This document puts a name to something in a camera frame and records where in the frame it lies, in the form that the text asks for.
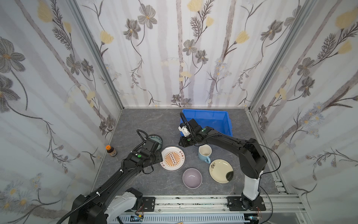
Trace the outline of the orange sunburst plate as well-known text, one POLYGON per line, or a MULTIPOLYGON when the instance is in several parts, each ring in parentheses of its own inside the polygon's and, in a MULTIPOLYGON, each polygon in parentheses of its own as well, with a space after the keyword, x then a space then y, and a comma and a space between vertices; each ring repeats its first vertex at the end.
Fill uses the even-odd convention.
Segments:
POLYGON ((185 162, 186 156, 184 151, 177 146, 168 146, 161 151, 163 161, 160 163, 162 169, 168 172, 180 170, 185 162))

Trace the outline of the green patterned small plate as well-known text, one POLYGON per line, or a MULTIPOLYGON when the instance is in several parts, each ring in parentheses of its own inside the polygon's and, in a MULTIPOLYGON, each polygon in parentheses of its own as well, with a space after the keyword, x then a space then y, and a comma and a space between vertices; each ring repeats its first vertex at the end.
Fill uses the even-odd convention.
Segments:
POLYGON ((158 143, 157 151, 160 151, 163 147, 163 139, 156 134, 149 135, 149 139, 156 141, 158 143))

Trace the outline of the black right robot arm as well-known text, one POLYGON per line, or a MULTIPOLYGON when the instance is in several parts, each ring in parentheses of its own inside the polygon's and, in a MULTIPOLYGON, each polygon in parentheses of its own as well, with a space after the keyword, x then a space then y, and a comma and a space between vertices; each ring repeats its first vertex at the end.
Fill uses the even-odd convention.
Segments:
POLYGON ((212 127, 202 128, 195 119, 182 119, 179 131, 181 147, 215 145, 239 157, 241 172, 245 175, 241 207, 252 210, 259 203, 260 181, 267 164, 267 157, 257 140, 241 140, 218 132, 212 127))

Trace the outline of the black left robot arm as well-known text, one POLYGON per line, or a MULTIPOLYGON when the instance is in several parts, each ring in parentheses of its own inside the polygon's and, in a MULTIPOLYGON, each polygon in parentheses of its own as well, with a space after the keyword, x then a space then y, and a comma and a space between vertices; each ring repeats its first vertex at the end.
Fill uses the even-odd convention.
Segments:
POLYGON ((130 179, 143 173, 147 167, 163 161, 159 142, 145 138, 128 156, 121 161, 121 166, 103 185, 89 195, 79 195, 72 204, 72 209, 58 223, 68 219, 69 224, 107 224, 110 215, 106 212, 117 192, 130 179))

